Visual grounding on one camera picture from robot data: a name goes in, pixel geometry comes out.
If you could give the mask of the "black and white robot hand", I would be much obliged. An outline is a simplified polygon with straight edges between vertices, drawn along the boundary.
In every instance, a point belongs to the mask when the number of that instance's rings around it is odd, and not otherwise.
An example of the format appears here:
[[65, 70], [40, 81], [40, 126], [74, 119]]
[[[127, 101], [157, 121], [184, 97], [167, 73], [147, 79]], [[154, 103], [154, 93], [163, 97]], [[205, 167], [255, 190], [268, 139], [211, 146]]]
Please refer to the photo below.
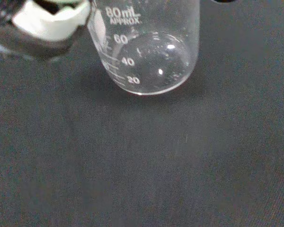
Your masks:
[[0, 53], [29, 59], [66, 54], [86, 29], [90, 0], [0, 0]]

